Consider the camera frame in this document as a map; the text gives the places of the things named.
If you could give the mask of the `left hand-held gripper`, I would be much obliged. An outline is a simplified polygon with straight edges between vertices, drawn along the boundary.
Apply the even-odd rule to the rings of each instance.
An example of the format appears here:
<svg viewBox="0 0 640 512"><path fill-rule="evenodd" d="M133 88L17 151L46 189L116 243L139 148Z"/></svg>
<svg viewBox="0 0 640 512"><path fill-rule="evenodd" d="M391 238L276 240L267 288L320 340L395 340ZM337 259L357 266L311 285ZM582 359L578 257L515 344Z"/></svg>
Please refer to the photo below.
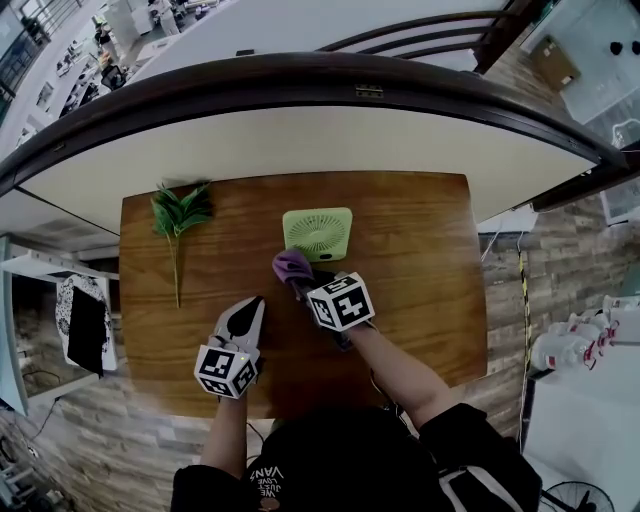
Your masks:
<svg viewBox="0 0 640 512"><path fill-rule="evenodd" d="M200 346L194 368L196 380L207 393L239 399L256 382L264 313L264 298L254 296L220 315L215 336L207 345ZM243 341L244 345L228 341Z"/></svg>

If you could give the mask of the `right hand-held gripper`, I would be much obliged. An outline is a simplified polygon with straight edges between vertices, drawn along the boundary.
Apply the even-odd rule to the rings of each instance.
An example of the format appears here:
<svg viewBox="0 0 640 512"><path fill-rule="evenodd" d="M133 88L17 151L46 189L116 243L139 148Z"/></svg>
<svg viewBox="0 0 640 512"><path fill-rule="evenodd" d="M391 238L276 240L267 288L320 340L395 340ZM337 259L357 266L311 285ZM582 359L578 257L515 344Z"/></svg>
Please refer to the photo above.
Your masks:
<svg viewBox="0 0 640 512"><path fill-rule="evenodd" d="M372 326L375 311L363 278L356 272L345 274L314 270L313 276L319 288L308 291L307 281L291 279L289 286L297 300L306 300L316 324L332 332L341 350L352 348L347 331L357 325Z"/></svg>

